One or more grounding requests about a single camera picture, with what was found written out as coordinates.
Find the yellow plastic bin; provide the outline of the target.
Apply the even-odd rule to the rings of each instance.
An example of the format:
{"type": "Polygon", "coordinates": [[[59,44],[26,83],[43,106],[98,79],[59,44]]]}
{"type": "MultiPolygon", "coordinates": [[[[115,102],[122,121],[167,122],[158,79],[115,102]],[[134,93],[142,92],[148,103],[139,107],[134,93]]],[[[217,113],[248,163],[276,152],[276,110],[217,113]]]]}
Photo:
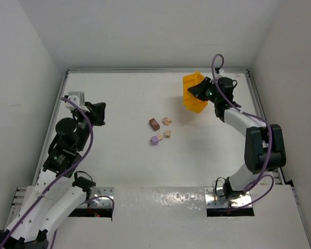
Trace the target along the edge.
{"type": "Polygon", "coordinates": [[[202,75],[199,71],[195,71],[193,74],[186,75],[182,79],[183,83],[183,105],[186,107],[186,109],[195,112],[200,113],[207,105],[208,103],[205,101],[201,101],[194,97],[188,89],[190,87],[194,87],[197,84],[201,83],[205,79],[205,76],[202,75]]]}

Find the purple wood cube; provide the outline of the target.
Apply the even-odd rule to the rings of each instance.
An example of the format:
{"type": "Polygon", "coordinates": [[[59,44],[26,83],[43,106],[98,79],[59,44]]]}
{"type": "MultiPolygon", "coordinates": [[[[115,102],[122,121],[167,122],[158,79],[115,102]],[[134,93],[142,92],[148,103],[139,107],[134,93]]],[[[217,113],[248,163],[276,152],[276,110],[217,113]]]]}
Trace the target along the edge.
{"type": "Polygon", "coordinates": [[[159,141],[160,141],[160,140],[159,140],[159,138],[158,138],[157,135],[151,137],[151,143],[152,143],[152,145],[158,145],[159,141]]]}

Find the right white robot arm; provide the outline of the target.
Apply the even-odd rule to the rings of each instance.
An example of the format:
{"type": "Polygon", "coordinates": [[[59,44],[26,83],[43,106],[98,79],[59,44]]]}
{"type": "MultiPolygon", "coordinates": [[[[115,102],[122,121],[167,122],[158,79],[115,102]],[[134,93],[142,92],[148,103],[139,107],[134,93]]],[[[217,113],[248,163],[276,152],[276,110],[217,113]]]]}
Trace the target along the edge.
{"type": "Polygon", "coordinates": [[[196,72],[184,76],[182,83],[183,104],[188,110],[200,113],[211,102],[216,117],[245,138],[244,163],[224,180],[222,197],[233,199],[244,195],[266,176],[266,171],[286,164],[281,127],[241,110],[234,101],[236,80],[224,75],[212,79],[196,72]]]}

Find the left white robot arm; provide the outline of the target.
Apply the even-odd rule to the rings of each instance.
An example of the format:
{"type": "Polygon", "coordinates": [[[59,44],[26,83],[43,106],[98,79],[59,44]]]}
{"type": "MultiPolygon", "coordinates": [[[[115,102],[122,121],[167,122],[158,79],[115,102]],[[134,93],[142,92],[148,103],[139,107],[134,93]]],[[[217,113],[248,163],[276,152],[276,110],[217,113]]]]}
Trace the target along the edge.
{"type": "Polygon", "coordinates": [[[88,154],[93,127],[105,124],[104,102],[69,105],[71,117],[59,120],[56,135],[37,183],[20,212],[0,230],[0,248],[47,248],[49,238],[79,205],[89,199],[96,183],[78,176],[75,169],[88,154]]]}

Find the beige windowed wood block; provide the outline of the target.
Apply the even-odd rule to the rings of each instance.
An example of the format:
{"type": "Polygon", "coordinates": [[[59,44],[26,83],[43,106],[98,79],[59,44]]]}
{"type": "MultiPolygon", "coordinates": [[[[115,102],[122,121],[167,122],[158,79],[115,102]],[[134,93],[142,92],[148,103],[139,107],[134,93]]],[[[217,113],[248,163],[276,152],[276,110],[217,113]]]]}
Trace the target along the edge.
{"type": "Polygon", "coordinates": [[[164,137],[165,138],[171,138],[172,132],[171,130],[165,130],[164,131],[164,137]]]}

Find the brown wood block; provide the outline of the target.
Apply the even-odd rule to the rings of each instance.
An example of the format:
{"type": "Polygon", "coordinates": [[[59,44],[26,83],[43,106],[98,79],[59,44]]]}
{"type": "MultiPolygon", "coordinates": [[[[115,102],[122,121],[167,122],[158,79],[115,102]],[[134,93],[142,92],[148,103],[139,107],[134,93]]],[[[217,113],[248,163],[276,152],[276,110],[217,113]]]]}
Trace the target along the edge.
{"type": "Polygon", "coordinates": [[[149,120],[149,124],[154,131],[158,131],[160,129],[159,123],[154,118],[149,120]]]}

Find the wooden helicopter toy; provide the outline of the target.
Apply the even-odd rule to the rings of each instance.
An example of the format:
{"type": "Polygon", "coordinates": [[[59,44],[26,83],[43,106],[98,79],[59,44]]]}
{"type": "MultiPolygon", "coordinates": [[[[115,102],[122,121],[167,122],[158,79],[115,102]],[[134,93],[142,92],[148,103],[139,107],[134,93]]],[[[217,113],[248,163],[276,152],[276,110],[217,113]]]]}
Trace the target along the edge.
{"type": "Polygon", "coordinates": [[[172,123],[172,120],[169,119],[168,117],[165,117],[162,119],[162,123],[165,125],[165,126],[168,126],[172,123]]]}

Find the white front cover board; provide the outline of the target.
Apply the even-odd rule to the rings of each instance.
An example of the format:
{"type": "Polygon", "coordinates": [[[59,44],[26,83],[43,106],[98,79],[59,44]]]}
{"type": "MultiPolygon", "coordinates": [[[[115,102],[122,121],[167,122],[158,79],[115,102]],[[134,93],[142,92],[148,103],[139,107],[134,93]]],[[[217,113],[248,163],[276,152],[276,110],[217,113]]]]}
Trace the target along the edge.
{"type": "Polygon", "coordinates": [[[116,187],[112,219],[70,217],[54,247],[309,248],[290,186],[251,195],[254,216],[208,217],[202,187],[116,187]]]}

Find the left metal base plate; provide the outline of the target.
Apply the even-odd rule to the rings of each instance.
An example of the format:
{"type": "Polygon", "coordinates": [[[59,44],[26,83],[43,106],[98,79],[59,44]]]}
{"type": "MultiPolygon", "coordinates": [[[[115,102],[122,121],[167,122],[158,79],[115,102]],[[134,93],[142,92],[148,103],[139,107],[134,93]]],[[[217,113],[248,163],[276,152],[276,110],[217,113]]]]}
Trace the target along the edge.
{"type": "Polygon", "coordinates": [[[114,205],[113,187],[92,187],[86,203],[92,208],[111,209],[114,205]]]}

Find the metal base plate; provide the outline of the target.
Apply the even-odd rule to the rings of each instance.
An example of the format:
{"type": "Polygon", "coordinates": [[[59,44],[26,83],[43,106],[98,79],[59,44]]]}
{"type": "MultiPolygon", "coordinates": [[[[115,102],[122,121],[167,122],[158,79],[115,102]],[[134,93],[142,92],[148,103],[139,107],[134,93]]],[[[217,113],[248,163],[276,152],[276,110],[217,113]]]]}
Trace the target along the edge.
{"type": "Polygon", "coordinates": [[[92,208],[111,209],[114,205],[113,187],[92,187],[86,203],[92,208]]]}
{"type": "Polygon", "coordinates": [[[236,209],[239,207],[251,207],[252,199],[250,192],[235,198],[223,197],[222,187],[205,187],[205,202],[208,209],[236,209]]]}

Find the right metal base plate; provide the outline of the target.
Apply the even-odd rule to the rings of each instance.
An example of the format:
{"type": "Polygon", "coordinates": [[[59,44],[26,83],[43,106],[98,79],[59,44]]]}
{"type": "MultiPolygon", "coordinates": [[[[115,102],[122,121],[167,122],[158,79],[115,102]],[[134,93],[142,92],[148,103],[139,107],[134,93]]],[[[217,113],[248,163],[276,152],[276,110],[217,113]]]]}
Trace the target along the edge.
{"type": "Polygon", "coordinates": [[[205,202],[208,209],[236,209],[239,207],[251,207],[252,199],[250,192],[235,198],[223,197],[222,187],[205,187],[205,202]]]}

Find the aluminium table frame rail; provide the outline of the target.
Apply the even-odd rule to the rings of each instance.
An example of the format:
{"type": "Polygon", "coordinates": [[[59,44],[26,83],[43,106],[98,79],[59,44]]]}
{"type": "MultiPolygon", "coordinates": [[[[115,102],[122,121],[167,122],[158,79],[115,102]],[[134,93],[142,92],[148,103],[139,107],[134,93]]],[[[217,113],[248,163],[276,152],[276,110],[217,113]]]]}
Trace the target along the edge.
{"type": "MultiPolygon", "coordinates": [[[[222,187],[243,163],[244,138],[220,121],[209,104],[200,114],[183,105],[182,79],[191,68],[69,70],[57,96],[82,91],[87,101],[105,102],[105,125],[94,129],[79,169],[100,187],[222,187]],[[162,119],[172,123],[165,126],[162,119]],[[160,125],[154,131],[149,120],[160,125]],[[171,130],[171,138],[164,131],[171,130]],[[151,137],[163,140],[152,145],[151,137]]],[[[254,216],[251,207],[207,209],[209,217],[254,216]]]]}

